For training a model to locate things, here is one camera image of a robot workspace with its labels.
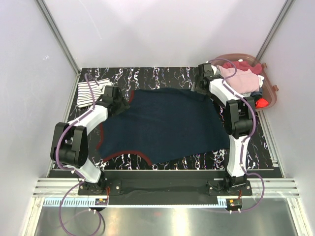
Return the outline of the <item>navy tank top red trim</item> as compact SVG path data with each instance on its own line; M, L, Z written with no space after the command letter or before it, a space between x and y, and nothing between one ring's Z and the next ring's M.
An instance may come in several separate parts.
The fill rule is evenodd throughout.
M152 165L229 148L229 136L206 95L189 89L138 89L129 105L99 126L97 150L103 161L137 154Z

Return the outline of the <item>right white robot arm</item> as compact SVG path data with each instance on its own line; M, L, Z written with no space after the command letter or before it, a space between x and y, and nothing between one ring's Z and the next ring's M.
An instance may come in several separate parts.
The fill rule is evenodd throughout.
M247 148L256 129L255 102L233 89L227 79L214 72L211 62L198 66L192 91L203 92L216 98L225 106L224 128L229 135L229 161L226 170L230 177L242 177L247 174Z

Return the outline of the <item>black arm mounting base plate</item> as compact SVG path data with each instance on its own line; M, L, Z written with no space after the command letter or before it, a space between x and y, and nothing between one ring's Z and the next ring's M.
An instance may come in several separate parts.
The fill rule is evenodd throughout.
M106 170L98 183L76 187L72 196L109 194L113 206L223 207L220 197L250 196L245 177L233 179L224 170Z

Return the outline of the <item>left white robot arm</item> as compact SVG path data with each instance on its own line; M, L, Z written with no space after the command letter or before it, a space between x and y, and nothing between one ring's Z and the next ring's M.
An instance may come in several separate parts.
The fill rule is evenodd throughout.
M68 123L59 122L54 129L51 160L62 170L75 172L89 189L100 195L106 190L106 182L89 159L88 135L99 124L129 108L122 91L117 86L105 86L103 94L86 112Z

